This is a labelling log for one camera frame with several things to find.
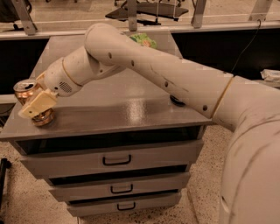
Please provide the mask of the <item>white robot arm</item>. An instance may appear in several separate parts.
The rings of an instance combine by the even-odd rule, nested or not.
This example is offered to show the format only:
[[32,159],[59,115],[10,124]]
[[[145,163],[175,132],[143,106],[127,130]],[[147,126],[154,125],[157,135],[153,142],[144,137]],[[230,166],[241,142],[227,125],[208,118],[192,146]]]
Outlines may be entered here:
[[64,95],[129,68],[233,131],[226,151],[219,224],[280,224],[280,90],[137,43],[93,24],[82,47],[52,63],[19,114],[33,118]]

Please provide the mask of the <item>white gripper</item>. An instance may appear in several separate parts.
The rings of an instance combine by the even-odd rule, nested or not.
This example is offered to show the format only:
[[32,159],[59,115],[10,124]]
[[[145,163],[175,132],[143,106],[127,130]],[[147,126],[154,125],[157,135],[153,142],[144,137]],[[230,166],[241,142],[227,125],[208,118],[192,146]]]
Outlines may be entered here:
[[36,78],[36,82],[40,86],[46,85],[49,89],[40,91],[27,101],[18,112],[22,118],[33,118],[51,109],[57,103],[57,94],[60,97],[68,97],[79,91],[79,86],[71,80],[63,67],[63,59],[53,62]]

